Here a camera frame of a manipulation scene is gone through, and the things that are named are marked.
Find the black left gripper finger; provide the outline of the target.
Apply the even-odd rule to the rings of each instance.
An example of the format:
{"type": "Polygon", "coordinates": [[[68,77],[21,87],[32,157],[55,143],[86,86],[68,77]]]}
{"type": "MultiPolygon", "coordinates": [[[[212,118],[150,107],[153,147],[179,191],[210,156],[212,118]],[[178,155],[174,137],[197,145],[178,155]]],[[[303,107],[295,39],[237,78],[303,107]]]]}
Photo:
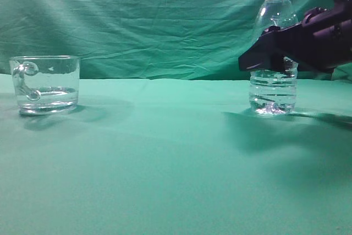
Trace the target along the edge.
{"type": "Polygon", "coordinates": [[[336,67],[351,63],[351,23],[337,23],[316,31],[303,24],[268,29],[239,56],[240,71],[282,72],[285,57],[307,72],[331,73],[336,67]]]}

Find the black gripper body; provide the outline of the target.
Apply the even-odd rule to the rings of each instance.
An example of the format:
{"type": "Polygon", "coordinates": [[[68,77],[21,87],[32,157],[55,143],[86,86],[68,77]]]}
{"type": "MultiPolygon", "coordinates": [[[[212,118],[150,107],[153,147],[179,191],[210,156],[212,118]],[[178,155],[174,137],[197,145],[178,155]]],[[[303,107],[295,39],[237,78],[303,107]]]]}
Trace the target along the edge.
{"type": "Polygon", "coordinates": [[[351,43],[351,0],[333,0],[332,9],[305,13],[302,28],[319,41],[351,43]]]}

